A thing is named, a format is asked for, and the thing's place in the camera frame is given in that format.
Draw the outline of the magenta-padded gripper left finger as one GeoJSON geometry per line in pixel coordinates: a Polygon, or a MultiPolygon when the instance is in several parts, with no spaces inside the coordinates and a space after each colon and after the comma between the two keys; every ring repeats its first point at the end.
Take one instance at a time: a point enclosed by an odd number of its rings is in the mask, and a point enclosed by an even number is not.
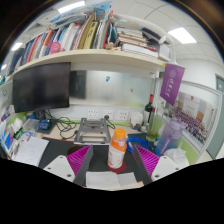
{"type": "Polygon", "coordinates": [[[93,146],[88,145],[68,156],[59,155],[44,170],[76,185],[83,186],[92,156],[93,146]]]}

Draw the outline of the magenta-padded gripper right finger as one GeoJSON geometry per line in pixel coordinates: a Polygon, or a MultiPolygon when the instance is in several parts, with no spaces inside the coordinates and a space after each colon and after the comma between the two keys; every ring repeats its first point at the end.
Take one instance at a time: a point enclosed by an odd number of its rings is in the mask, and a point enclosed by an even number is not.
{"type": "Polygon", "coordinates": [[[136,160],[144,185],[180,170],[180,167],[169,157],[159,157],[138,145],[134,146],[133,156],[136,160]]]}

